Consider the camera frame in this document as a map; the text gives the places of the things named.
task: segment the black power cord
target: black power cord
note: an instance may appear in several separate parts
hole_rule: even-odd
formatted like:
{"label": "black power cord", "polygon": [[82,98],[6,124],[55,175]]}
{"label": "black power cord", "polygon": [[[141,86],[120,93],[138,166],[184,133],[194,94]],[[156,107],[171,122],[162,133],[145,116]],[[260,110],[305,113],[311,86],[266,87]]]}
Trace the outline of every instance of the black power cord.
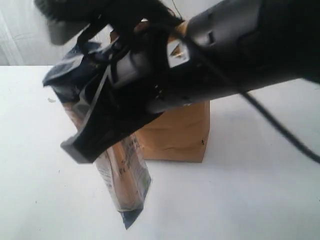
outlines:
{"label": "black power cord", "polygon": [[188,36],[182,35],[175,28],[162,25],[151,24],[149,26],[153,29],[158,29],[172,34],[174,37],[183,42],[192,51],[195,57],[205,65],[212,74],[216,75],[218,80],[227,84],[230,88],[236,90],[243,98],[245,98],[260,114],[297,150],[302,154],[320,164],[320,156],[310,150],[303,142],[301,142],[295,135],[293,135],[285,126],[283,126],[265,107],[262,106],[253,96],[247,91],[239,87],[232,79],[230,79],[223,71],[216,67],[203,53],[201,48]]}

